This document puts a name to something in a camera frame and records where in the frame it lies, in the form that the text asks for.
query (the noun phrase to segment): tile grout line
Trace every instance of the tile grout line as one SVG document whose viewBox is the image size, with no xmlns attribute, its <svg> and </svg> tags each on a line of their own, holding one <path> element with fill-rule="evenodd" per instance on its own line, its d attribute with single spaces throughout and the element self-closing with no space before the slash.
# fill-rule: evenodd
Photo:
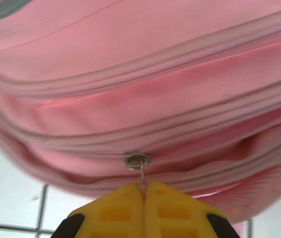
<svg viewBox="0 0 281 238">
<path fill-rule="evenodd" d="M 39 230 L 38 231 L 38 234 L 41 235 L 41 234 L 44 234 L 44 235 L 52 235 L 54 233 L 54 231 L 52 230 Z"/>
<path fill-rule="evenodd" d="M 36 228 L 10 226 L 10 225 L 2 225 L 2 224 L 0 224 L 0 229 L 11 230 L 11 231 L 20 231 L 20 232 L 32 232 L 32 233 L 37 232 Z"/>
<path fill-rule="evenodd" d="M 47 192 L 48 192 L 48 185 L 45 184 L 43 186 L 43 189 L 42 189 L 42 192 L 41 192 L 40 207 L 39 207 L 39 212 L 38 212 L 38 217 L 37 217 L 36 238 L 38 238 L 39 234 L 41 233 L 40 229 L 41 229 L 41 226 L 42 226 L 43 216 L 44 216 L 45 207 L 46 207 Z"/>
<path fill-rule="evenodd" d="M 253 219 L 249 219 L 248 223 L 248 238 L 253 238 Z"/>
</svg>

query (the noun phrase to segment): yellow plastic object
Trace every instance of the yellow plastic object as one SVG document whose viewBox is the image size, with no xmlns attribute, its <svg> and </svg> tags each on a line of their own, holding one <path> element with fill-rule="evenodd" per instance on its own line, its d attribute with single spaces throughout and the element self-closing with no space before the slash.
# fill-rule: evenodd
<svg viewBox="0 0 281 238">
<path fill-rule="evenodd" d="M 85 219 L 75 238 L 144 238 L 144 203 L 137 183 L 127 184 L 70 213 Z"/>
<path fill-rule="evenodd" d="M 209 213 L 226 219 L 214 207 L 164 183 L 151 182 L 145 203 L 145 237 L 218 238 L 207 219 Z"/>
<path fill-rule="evenodd" d="M 74 210 L 52 238 L 238 238 L 223 213 L 164 183 L 130 183 Z"/>
</svg>

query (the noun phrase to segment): zipper pull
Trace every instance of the zipper pull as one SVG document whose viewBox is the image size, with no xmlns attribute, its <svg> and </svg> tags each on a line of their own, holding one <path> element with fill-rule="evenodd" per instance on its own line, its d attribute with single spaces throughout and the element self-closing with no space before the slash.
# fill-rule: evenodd
<svg viewBox="0 0 281 238">
<path fill-rule="evenodd" d="M 128 169 L 140 171 L 140 184 L 146 184 L 145 168 L 151 164 L 151 155 L 133 151 L 124 153 L 123 159 Z"/>
</svg>

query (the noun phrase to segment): black rubber tip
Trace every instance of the black rubber tip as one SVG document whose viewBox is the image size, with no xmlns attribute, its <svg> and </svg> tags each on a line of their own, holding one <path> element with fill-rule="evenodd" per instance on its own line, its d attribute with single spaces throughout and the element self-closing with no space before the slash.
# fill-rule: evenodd
<svg viewBox="0 0 281 238">
<path fill-rule="evenodd" d="M 84 219 L 85 217 L 83 214 L 75 214 L 64 219 L 51 238 L 75 238 Z"/>
<path fill-rule="evenodd" d="M 209 213 L 206 215 L 218 238 L 240 238 L 231 224 L 223 217 Z"/>
</svg>

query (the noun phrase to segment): pink fabric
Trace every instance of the pink fabric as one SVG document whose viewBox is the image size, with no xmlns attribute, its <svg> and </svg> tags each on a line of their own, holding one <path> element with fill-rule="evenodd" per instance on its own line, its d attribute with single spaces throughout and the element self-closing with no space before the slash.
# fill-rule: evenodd
<svg viewBox="0 0 281 238">
<path fill-rule="evenodd" d="M 281 0 L 31 1 L 0 19 L 0 148 L 94 197 L 151 153 L 148 179 L 249 219 L 281 196 Z"/>
</svg>

